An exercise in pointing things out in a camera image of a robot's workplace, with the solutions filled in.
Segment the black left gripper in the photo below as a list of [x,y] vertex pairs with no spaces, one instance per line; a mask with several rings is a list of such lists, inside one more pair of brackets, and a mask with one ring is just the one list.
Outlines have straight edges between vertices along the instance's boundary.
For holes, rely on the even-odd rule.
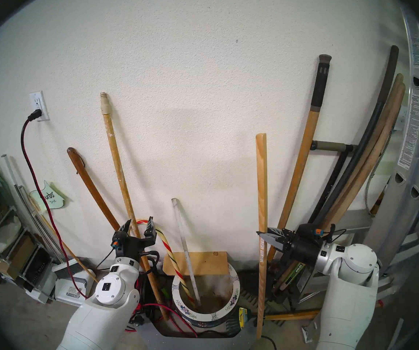
[[129,235],[131,219],[127,220],[112,237],[112,248],[115,250],[115,258],[131,258],[139,261],[143,256],[158,255],[157,251],[145,251],[146,247],[155,245],[156,228],[154,226],[153,216],[150,216],[144,238],[137,238]]

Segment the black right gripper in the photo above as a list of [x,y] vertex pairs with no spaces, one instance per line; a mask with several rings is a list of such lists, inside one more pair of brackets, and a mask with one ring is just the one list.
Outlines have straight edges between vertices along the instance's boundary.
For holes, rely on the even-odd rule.
[[315,265],[323,245],[321,229],[301,230],[300,234],[287,229],[268,227],[259,237],[276,250],[283,252],[282,264],[290,260]]

